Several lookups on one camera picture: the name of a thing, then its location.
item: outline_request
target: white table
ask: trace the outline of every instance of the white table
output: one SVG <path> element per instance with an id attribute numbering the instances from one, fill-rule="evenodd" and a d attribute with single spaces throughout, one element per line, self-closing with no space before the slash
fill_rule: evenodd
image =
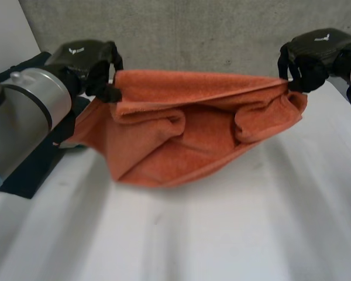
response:
<path id="1" fill-rule="evenodd" d="M 32 200 L 0 193 L 0 281 L 351 281 L 351 107 L 329 83 L 304 119 L 173 191 L 67 154 Z"/>

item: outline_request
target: gray wall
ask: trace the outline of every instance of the gray wall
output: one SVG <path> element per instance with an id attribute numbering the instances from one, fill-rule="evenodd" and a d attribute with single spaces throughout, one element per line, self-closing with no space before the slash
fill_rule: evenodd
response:
<path id="1" fill-rule="evenodd" d="M 114 40 L 126 68 L 276 76 L 278 50 L 317 28 L 351 33 L 351 0 L 20 0 L 42 50 Z"/>

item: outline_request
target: towel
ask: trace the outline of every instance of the towel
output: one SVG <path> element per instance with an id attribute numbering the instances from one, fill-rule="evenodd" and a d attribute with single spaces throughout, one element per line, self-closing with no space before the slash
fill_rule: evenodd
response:
<path id="1" fill-rule="evenodd" d="M 103 154 L 114 180 L 145 187 L 219 170 L 293 126 L 307 105 L 306 95 L 270 77 L 122 70 L 114 87 L 122 101 L 94 99 L 68 141 Z"/>

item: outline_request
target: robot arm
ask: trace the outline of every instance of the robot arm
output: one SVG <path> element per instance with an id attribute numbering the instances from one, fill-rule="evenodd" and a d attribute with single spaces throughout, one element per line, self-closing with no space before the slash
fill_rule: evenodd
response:
<path id="1" fill-rule="evenodd" d="M 288 78 L 288 69 L 293 77 L 289 88 L 293 91 L 316 90 L 329 76 L 344 79 L 350 85 L 347 97 L 351 103 L 351 35 L 327 28 L 293 38 L 281 48 L 281 78 Z"/>
<path id="2" fill-rule="evenodd" d="M 0 84 L 0 185 L 72 114 L 77 95 L 86 92 L 103 102 L 120 100 L 120 92 L 106 86 L 111 63 L 122 69 L 113 42 L 77 41 L 61 46 L 44 67 L 12 73 Z M 74 124 L 65 139 L 73 131 Z"/>

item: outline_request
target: black cloth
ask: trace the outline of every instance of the black cloth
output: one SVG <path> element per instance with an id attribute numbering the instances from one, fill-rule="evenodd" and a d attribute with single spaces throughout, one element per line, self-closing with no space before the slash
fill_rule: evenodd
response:
<path id="1" fill-rule="evenodd" d="M 49 57 L 49 53 L 43 52 L 18 66 L 11 67 L 9 70 L 0 73 L 0 82 L 8 79 L 11 72 L 43 66 Z M 88 99 L 77 97 L 72 108 L 73 114 L 75 116 L 79 115 L 89 103 Z M 54 142 L 58 142 L 59 139 L 63 139 L 64 126 L 70 126 L 68 118 L 62 120 L 4 181 L 0 187 L 1 192 L 28 199 L 31 199 L 35 195 L 44 180 L 65 154 L 65 149 L 59 149 L 58 145 L 53 144 Z"/>

